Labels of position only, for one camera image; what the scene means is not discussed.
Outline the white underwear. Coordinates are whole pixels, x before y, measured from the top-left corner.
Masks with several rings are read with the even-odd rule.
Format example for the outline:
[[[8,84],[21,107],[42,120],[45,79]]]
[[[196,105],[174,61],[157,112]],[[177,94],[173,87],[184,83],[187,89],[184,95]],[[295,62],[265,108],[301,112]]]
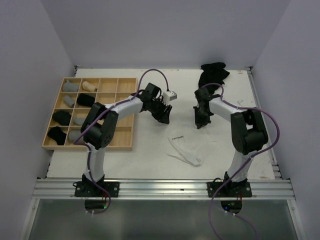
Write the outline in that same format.
[[[176,127],[162,139],[162,147],[167,156],[194,167],[203,164],[211,148],[217,143],[206,129],[196,129],[187,124]]]

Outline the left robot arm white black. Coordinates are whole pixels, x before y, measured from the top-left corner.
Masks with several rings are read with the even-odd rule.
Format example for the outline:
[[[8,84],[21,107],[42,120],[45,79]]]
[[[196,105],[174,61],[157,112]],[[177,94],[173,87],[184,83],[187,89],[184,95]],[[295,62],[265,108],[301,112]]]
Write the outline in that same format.
[[[170,123],[171,97],[168,91],[148,83],[145,89],[129,95],[127,98],[111,103],[96,102],[92,105],[81,126],[83,145],[87,147],[86,169],[81,181],[75,182],[76,197],[109,197],[110,191],[104,182],[105,148],[112,142],[117,123],[140,112],[150,112],[161,124]]]

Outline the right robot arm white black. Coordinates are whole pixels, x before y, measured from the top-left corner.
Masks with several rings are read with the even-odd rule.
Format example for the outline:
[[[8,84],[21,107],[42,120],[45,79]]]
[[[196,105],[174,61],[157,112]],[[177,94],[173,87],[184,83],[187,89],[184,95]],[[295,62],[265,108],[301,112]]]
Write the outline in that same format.
[[[209,197],[251,197],[248,172],[250,156],[260,151],[269,141],[262,114],[255,108],[242,109],[223,101],[219,94],[212,95],[206,88],[194,92],[197,106],[194,109],[197,129],[211,123],[211,116],[217,115],[230,123],[234,156],[223,180],[207,183]]]

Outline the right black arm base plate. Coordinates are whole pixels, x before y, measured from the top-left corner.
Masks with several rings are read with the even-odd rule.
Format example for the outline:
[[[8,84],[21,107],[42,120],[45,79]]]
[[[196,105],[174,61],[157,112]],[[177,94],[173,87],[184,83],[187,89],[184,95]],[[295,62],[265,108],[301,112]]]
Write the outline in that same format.
[[[221,181],[220,178],[208,181],[206,183],[208,197],[211,198],[225,181],[225,179]],[[241,182],[230,181],[215,196],[217,198],[251,198],[253,194],[250,183],[245,179]]]

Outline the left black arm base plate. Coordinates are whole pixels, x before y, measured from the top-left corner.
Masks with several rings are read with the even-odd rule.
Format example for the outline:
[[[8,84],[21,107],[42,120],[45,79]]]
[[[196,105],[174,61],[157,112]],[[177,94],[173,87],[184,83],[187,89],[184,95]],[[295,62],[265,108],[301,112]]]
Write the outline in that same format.
[[[119,182],[115,181],[104,181],[101,187],[104,188],[112,198],[117,198],[119,195]],[[82,181],[74,182],[72,184],[75,187],[75,197],[86,197],[86,198],[99,198],[104,197],[106,193],[101,189],[97,188],[94,184],[86,184]]]

